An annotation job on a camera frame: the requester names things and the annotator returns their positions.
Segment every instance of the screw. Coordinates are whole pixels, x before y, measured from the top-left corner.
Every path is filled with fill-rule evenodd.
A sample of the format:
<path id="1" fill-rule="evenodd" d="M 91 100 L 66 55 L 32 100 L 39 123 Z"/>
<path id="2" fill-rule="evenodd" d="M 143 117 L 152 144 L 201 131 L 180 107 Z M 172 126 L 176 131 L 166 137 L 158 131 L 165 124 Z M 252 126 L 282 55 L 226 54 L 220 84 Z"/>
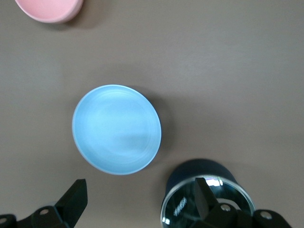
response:
<path id="1" fill-rule="evenodd" d="M 0 218 L 0 224 L 6 223 L 7 220 L 8 220 L 7 218 Z"/>
<path id="2" fill-rule="evenodd" d="M 267 211 L 262 211 L 262 212 L 260 213 L 260 215 L 261 215 L 263 218 L 265 218 L 265 219 L 272 219 L 271 214 L 270 214 L 269 212 L 267 212 Z"/>
<path id="3" fill-rule="evenodd" d="M 220 208 L 222 208 L 223 211 L 230 211 L 231 210 L 231 208 L 227 204 L 222 204 L 220 206 Z"/>
<path id="4" fill-rule="evenodd" d="M 40 214 L 40 215 L 48 214 L 48 209 L 43 209 L 42 211 L 40 211 L 39 214 Z"/>

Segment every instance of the gray table surface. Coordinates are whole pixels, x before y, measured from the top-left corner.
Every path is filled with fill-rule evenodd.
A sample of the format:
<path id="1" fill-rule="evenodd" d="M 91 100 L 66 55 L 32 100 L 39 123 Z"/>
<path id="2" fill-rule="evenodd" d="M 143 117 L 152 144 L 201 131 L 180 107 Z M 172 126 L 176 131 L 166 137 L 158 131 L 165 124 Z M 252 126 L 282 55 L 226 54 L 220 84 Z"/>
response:
<path id="1" fill-rule="evenodd" d="M 106 84 L 161 119 L 157 156 L 132 175 L 98 171 L 73 141 L 78 101 Z M 170 172 L 209 158 L 303 227 L 303 150 L 303 0 L 85 0 L 61 25 L 0 2 L 0 214 L 22 219 L 86 178 L 76 227 L 157 228 Z"/>

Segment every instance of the blue plate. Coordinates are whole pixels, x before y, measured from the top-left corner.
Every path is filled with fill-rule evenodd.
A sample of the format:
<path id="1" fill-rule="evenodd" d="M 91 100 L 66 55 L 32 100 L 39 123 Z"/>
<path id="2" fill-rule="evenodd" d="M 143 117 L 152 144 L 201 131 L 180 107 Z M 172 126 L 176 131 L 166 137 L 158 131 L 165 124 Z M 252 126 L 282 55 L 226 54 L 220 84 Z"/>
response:
<path id="1" fill-rule="evenodd" d="M 86 94 L 72 122 L 82 156 L 97 169 L 116 175 L 135 173 L 155 157 L 161 124 L 151 103 L 123 85 L 106 85 Z"/>

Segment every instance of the pink bowl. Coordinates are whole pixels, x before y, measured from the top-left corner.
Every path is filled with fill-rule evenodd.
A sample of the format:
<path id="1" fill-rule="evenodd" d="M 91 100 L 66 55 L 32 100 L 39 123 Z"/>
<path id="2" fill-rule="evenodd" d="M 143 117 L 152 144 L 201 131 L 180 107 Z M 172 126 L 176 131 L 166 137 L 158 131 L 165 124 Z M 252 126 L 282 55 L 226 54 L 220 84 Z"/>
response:
<path id="1" fill-rule="evenodd" d="M 31 18 L 44 23 L 64 23 L 80 11 L 83 0 L 15 0 Z"/>

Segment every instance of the metallic rim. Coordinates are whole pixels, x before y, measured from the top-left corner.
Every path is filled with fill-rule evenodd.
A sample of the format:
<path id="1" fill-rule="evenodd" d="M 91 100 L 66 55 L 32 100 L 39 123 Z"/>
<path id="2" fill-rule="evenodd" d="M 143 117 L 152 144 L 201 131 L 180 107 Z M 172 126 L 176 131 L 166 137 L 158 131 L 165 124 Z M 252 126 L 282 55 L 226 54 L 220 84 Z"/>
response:
<path id="1" fill-rule="evenodd" d="M 223 181 L 223 183 L 230 185 L 231 187 L 233 187 L 234 189 L 236 189 L 239 193 L 241 193 L 241 195 L 246 199 L 246 201 L 249 204 L 250 207 L 250 211 L 251 211 L 251 215 L 253 214 L 253 212 L 256 210 L 255 206 L 253 204 L 252 199 L 250 198 L 250 196 L 248 195 L 248 193 L 238 184 L 220 177 L 220 176 L 214 176 L 214 175 L 197 175 L 188 179 L 185 179 L 181 182 L 179 182 L 177 185 L 175 185 L 173 188 L 171 188 L 171 190 L 168 192 L 168 194 L 166 195 L 165 199 L 163 200 L 162 206 L 161 206 L 161 227 L 163 227 L 163 222 L 162 222 L 162 218 L 164 217 L 164 213 L 165 213 L 165 208 L 167 206 L 167 203 L 169 201 L 169 199 L 171 198 L 171 196 L 178 190 L 180 189 L 182 186 L 184 186 L 185 184 L 188 184 L 192 181 L 195 181 L 196 178 L 215 178 L 215 179 L 221 179 Z"/>

